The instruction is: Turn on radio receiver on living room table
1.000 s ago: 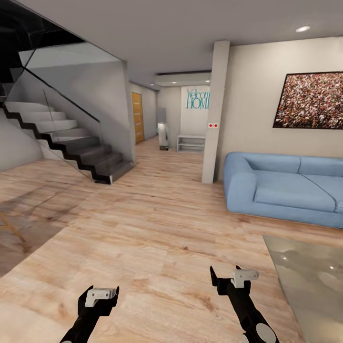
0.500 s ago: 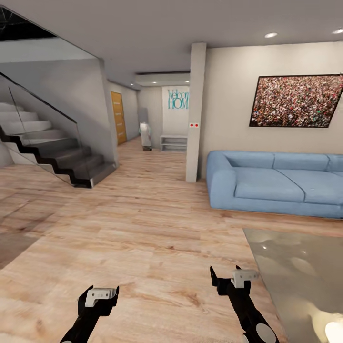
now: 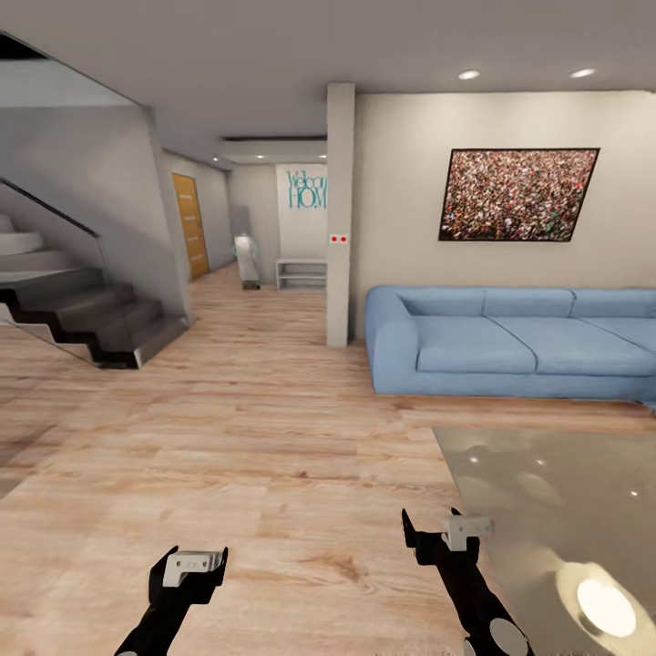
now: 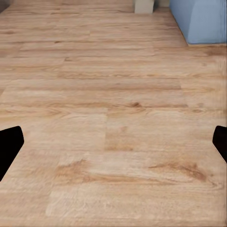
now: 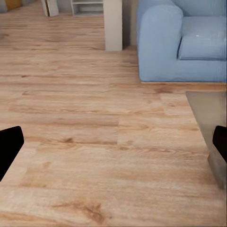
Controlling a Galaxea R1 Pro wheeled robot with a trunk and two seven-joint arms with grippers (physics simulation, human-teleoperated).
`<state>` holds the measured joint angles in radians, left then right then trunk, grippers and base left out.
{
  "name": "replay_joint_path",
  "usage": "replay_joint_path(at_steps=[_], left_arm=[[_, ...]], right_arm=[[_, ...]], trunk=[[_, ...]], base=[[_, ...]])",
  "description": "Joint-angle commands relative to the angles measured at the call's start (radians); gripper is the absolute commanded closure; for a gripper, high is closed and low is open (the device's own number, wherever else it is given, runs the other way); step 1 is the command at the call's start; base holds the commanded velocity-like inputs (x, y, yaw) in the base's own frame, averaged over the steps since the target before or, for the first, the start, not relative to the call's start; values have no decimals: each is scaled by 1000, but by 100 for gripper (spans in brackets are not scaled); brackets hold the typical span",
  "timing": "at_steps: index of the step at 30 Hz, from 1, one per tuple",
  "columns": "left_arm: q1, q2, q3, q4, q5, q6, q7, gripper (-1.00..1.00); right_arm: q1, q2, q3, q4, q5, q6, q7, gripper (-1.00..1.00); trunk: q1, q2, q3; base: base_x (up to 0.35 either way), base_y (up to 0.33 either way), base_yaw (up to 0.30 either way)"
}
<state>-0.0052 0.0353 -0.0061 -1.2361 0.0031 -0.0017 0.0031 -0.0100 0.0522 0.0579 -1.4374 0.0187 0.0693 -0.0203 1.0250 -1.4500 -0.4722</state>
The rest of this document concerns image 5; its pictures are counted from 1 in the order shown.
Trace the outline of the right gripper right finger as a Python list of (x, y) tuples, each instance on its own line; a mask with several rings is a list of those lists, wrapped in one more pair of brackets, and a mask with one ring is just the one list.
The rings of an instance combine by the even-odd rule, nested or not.
[(227, 127), (216, 126), (212, 142), (227, 163)]

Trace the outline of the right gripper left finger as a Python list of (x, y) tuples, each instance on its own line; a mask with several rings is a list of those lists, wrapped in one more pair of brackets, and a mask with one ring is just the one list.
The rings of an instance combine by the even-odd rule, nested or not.
[(24, 144), (20, 126), (0, 131), (0, 182), (11, 167)]

